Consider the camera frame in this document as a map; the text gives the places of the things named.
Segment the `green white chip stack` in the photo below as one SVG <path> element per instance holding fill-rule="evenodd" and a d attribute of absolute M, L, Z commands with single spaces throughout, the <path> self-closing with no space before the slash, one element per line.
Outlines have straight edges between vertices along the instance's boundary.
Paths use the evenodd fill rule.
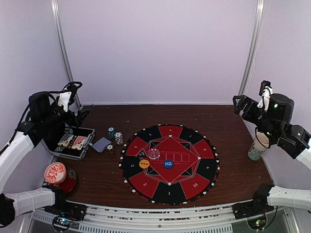
<path fill-rule="evenodd" d="M 115 128 L 114 127 L 109 127 L 107 129 L 107 134 L 109 138 L 114 138 L 115 137 Z"/>

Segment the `white grey chip stack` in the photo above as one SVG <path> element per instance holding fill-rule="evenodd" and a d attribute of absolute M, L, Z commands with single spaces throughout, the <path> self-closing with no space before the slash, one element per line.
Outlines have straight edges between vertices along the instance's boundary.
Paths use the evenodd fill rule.
<path fill-rule="evenodd" d="M 115 142 L 117 145 L 121 145 L 123 143 L 123 135 L 121 132 L 115 133 Z"/>

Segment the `orange big blind button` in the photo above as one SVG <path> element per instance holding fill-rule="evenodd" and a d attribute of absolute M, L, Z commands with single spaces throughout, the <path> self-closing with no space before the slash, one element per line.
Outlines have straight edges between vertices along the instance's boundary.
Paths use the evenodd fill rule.
<path fill-rule="evenodd" d="M 142 169 L 147 169 L 150 166 L 150 162 L 146 159 L 142 159 L 139 162 L 139 167 Z"/>

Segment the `blue small blind button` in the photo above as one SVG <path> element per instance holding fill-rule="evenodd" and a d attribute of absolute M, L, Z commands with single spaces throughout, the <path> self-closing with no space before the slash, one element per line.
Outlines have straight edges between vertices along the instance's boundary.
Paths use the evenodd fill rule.
<path fill-rule="evenodd" d="M 166 168 L 166 169 L 171 169 L 173 168 L 174 166 L 174 162 L 172 160 L 165 160 L 163 162 L 163 166 Z"/>

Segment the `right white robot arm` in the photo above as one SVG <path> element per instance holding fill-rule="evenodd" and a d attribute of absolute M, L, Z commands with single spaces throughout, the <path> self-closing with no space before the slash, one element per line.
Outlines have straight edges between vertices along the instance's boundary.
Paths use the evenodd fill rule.
<path fill-rule="evenodd" d="M 311 167 L 311 135 L 300 125 L 290 123 L 294 101 L 287 96 L 273 93 L 268 104 L 259 108 L 258 102 L 246 95 L 234 96 L 234 113 L 241 115 L 248 122 L 255 124 L 256 130 L 269 140 L 269 146 L 277 145 L 293 159 L 307 168 Z M 249 203 L 253 214 L 260 214 L 268 206 L 286 206 L 311 209 L 309 190 L 289 189 L 273 184 L 262 184 Z"/>

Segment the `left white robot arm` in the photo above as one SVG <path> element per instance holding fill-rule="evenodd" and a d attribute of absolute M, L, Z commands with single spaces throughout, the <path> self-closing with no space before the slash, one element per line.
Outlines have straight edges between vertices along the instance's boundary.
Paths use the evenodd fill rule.
<path fill-rule="evenodd" d="M 70 211 L 65 191 L 43 186 L 44 166 L 52 161 L 42 141 L 52 139 L 62 126 L 80 126 L 88 111 L 72 112 L 75 93 L 38 92 L 30 96 L 11 138 L 0 150 L 0 226 L 10 225 L 21 215 L 49 207 L 60 216 Z"/>

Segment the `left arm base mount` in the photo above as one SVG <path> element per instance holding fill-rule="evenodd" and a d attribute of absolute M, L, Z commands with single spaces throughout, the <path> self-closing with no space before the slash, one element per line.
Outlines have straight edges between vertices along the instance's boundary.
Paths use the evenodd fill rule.
<path fill-rule="evenodd" d="M 68 202 L 66 199 L 66 193 L 61 188 L 51 185 L 44 185 L 43 188 L 51 190 L 55 196 L 55 204 L 44 207 L 46 212 L 69 218 L 71 220 L 84 220 L 87 210 L 86 205 Z"/>

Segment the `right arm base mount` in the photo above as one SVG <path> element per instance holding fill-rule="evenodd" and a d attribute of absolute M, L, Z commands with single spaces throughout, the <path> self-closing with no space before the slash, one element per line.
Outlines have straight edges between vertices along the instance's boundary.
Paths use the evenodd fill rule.
<path fill-rule="evenodd" d="M 232 206 L 232 208 L 236 220 L 263 215 L 274 210 L 273 206 L 265 205 L 262 207 L 260 204 L 254 204 L 253 200 L 236 203 Z"/>

